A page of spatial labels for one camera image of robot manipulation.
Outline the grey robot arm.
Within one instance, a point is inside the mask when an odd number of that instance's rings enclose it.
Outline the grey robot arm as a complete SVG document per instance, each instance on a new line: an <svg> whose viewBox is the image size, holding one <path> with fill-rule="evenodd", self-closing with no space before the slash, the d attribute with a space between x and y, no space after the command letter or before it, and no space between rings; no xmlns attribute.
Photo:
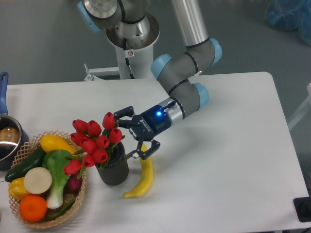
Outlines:
<svg viewBox="0 0 311 233"><path fill-rule="evenodd" d="M222 56L219 42L210 38L196 0L174 0L173 11L186 51L177 58L168 54L154 57L159 37L156 18L145 9L143 0L82 0L78 11L93 32L105 30L115 47L121 79L156 79L168 98L136 115L133 107L114 114L118 125L137 140L127 158L147 159L160 143L155 137L206 106L207 89L189 78L216 63Z"/></svg>

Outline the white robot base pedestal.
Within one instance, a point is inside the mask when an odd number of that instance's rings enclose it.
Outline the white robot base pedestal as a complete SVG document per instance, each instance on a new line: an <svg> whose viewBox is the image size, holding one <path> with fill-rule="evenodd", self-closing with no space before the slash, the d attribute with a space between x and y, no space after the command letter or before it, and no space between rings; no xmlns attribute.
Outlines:
<svg viewBox="0 0 311 233"><path fill-rule="evenodd" d="M119 75L120 79L153 79L151 65L154 61L154 44L160 35L157 19L146 13L141 21L119 21L105 30L114 46L118 66L89 69L85 66L86 81L100 76Z"/></svg>

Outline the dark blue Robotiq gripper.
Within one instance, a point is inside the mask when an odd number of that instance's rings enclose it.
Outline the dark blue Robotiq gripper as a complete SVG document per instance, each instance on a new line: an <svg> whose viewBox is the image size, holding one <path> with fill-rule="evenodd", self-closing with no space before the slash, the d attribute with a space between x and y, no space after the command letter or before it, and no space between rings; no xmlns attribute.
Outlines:
<svg viewBox="0 0 311 233"><path fill-rule="evenodd" d="M137 141L142 139L151 142L150 148L147 148L144 142L139 141L137 147L125 155L125 160L129 158L146 160L160 148L160 143L153 138L172 126L169 116L162 108L158 104L135 116L133 106L114 112L115 126L129 129Z"/></svg>

